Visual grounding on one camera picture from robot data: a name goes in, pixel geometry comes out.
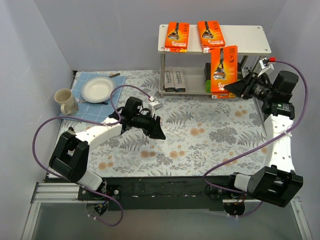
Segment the white H razor box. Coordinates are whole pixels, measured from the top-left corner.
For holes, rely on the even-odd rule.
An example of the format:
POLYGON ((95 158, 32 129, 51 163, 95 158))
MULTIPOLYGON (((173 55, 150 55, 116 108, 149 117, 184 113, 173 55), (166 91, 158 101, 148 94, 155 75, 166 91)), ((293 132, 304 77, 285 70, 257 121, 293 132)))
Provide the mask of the white H razor box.
POLYGON ((186 84, 183 75, 183 71, 181 67, 173 67, 172 68, 172 75, 175 85, 175 91, 177 93, 185 92, 186 91, 186 84))

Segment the grey Harry's razor box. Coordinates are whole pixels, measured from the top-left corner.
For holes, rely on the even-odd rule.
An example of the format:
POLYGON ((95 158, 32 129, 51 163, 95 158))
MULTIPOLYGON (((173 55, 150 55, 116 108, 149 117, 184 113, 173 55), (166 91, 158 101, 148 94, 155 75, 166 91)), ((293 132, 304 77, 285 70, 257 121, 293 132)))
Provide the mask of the grey Harry's razor box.
POLYGON ((164 70, 164 90, 166 92, 175 92, 175 83, 173 80, 173 70, 172 67, 166 67, 164 70))

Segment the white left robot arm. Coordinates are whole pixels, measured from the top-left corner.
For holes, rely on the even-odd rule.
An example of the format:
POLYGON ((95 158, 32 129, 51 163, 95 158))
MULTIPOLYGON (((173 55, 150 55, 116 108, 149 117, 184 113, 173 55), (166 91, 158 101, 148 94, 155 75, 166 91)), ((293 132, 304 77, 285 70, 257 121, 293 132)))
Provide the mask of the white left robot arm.
POLYGON ((89 194, 95 200, 103 199, 107 193, 103 179, 88 169, 90 152, 131 128, 141 129, 150 139, 165 140, 161 118, 156 115, 162 106, 161 102, 152 101, 143 107, 141 99, 129 97, 125 106, 117 108, 100 125, 78 133, 73 130, 64 132, 53 151, 49 167, 71 183, 89 188, 89 194))

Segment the orange Gillette razor box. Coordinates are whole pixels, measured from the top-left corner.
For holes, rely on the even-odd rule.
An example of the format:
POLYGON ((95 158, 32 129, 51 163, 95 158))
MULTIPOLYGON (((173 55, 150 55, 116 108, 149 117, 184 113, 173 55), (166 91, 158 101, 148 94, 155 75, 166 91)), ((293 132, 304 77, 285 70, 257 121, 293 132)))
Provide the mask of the orange Gillette razor box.
POLYGON ((197 29, 203 53, 207 54, 212 49, 222 48, 226 45, 218 21, 198 21, 197 29))
POLYGON ((211 54, 210 92, 213 99, 231 99, 236 96, 225 89, 238 80, 238 47, 213 48, 211 54))
POLYGON ((165 52, 186 53, 189 41, 190 24, 186 22, 170 22, 164 43, 165 52))

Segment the black green razor box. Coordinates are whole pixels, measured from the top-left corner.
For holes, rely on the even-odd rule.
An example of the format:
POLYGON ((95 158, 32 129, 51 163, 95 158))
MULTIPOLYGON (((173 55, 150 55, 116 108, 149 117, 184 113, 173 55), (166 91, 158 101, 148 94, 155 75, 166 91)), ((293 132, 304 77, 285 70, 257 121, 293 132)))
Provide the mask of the black green razor box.
POLYGON ((205 81, 205 92, 211 92, 211 63, 206 62, 204 67, 204 81, 205 81))
POLYGON ((237 80, 240 81, 242 79, 243 79, 242 68, 241 68, 241 64, 238 62, 237 63, 237 80))

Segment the white two-tier shelf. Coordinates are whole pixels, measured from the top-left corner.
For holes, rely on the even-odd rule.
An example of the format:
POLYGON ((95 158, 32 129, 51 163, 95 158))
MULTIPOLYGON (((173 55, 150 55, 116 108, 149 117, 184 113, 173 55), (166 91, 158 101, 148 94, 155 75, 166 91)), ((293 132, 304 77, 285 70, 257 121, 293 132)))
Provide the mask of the white two-tier shelf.
MULTIPOLYGON (((269 56, 272 51, 269 46, 266 34, 263 27, 260 25, 221 25, 220 26, 225 43, 227 46, 236 45, 238 54, 243 56, 241 61, 241 68, 243 69, 249 56, 257 56, 258 59, 252 64, 251 69, 256 71, 259 68, 259 60, 269 56)), ((158 52, 160 54, 160 79, 158 92, 164 95, 175 95, 176 92, 165 91, 165 67, 166 67, 166 54, 165 39, 167 36, 168 25, 161 24, 158 33, 158 52)), ((198 36, 198 27, 196 24, 191 24, 189 27, 189 40, 186 53, 177 53, 180 57, 186 55, 203 55, 201 42, 198 36)), ((204 79, 203 67, 183 67, 183 76, 185 77, 185 92, 181 95, 211 95, 206 92, 205 84, 201 83, 204 79)))

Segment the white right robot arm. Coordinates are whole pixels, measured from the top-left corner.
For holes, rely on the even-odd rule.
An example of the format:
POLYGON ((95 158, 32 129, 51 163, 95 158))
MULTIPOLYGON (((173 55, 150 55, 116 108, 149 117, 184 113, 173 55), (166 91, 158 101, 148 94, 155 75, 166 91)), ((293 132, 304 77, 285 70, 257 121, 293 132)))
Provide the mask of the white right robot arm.
POLYGON ((287 132, 294 124, 295 107, 290 103, 299 77, 282 70, 274 82, 266 73, 250 72, 242 80, 228 84, 227 90, 245 100, 262 101, 261 112, 267 140, 283 136, 266 146, 265 166, 253 175, 235 172, 226 186, 227 195, 237 199, 243 193, 251 198, 285 207, 303 186, 303 177, 296 174, 291 157, 291 136, 287 132))

